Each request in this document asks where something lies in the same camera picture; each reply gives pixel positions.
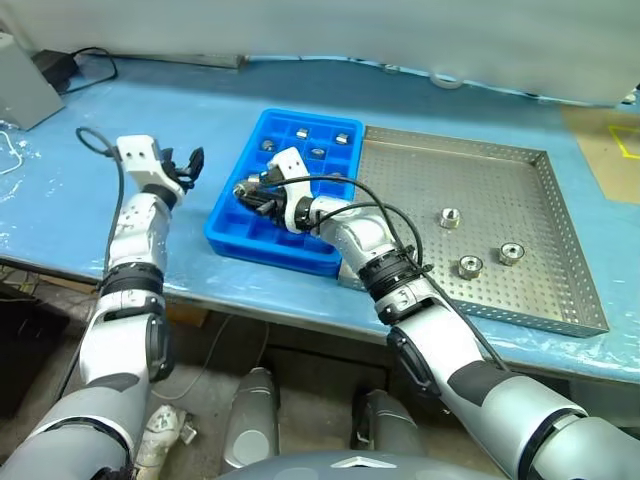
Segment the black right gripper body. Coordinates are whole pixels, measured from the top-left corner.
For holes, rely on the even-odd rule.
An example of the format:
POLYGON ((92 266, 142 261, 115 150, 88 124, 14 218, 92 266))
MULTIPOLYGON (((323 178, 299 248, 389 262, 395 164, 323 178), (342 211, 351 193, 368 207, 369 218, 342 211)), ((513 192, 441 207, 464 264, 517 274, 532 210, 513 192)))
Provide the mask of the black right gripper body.
POLYGON ((260 205, 256 213, 268 218, 273 224, 285 223, 286 192, 282 186, 276 186, 276 183, 283 179, 284 176, 279 169, 264 171, 259 175, 260 205))

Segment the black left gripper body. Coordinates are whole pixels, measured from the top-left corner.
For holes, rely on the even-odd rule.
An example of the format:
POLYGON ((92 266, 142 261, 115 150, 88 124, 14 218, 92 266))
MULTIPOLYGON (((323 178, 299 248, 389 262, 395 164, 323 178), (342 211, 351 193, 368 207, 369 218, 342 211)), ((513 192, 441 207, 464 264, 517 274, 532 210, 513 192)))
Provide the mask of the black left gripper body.
POLYGON ((162 149, 160 151, 160 156, 161 156, 162 169, 164 173, 181 187, 180 180, 179 180, 179 171, 181 169, 188 167, 189 161, 186 166, 178 167, 176 163, 173 161, 172 148, 162 149))

